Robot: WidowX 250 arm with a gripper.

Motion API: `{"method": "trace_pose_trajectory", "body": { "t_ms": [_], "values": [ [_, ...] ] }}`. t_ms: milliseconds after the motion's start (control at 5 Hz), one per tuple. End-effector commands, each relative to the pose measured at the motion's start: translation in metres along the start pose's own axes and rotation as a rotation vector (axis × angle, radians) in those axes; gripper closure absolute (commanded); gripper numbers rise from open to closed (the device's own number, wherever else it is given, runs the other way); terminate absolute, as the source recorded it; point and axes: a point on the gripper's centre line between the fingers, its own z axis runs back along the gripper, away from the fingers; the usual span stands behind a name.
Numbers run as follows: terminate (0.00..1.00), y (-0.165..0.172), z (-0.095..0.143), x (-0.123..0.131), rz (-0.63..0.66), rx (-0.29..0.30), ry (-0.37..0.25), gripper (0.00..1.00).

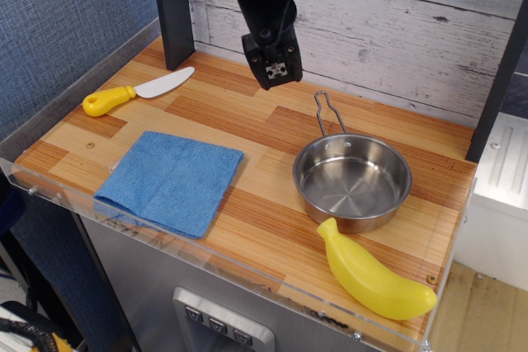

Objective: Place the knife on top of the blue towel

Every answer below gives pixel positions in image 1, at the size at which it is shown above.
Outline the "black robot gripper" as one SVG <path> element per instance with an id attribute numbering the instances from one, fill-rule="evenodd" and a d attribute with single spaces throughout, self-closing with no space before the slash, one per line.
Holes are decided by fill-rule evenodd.
<path id="1" fill-rule="evenodd" d="M 293 23 L 293 17 L 287 17 L 292 0 L 237 0 L 250 34 L 242 36 L 243 51 L 247 62 L 261 88 L 271 88 L 266 70 L 264 52 L 258 47 L 277 46 L 280 60 L 279 82 L 299 82 L 303 77 L 302 62 L 298 40 L 295 33 L 281 32 Z"/>

